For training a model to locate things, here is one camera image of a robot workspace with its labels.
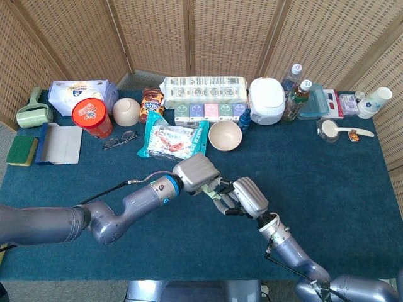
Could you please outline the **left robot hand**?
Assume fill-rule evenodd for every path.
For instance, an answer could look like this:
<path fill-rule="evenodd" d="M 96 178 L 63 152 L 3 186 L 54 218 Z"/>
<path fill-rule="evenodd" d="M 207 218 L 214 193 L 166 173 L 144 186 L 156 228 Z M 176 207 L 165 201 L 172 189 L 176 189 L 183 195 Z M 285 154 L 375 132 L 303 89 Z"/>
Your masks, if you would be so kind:
<path fill-rule="evenodd" d="M 176 164 L 173 168 L 173 174 L 179 177 L 183 183 L 183 190 L 185 192 L 193 193 L 218 178 L 220 172 L 210 162 L 208 157 L 198 152 Z"/>

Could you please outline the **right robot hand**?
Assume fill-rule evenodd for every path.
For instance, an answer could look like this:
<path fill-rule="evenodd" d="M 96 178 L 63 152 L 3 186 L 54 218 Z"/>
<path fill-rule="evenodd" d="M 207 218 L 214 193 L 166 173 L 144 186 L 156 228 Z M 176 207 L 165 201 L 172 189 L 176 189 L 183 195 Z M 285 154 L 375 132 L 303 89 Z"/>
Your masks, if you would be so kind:
<path fill-rule="evenodd" d="M 218 184 L 222 189 L 213 203 L 223 215 L 257 219 L 268 211 L 268 200 L 250 177 L 236 181 L 221 178 Z"/>

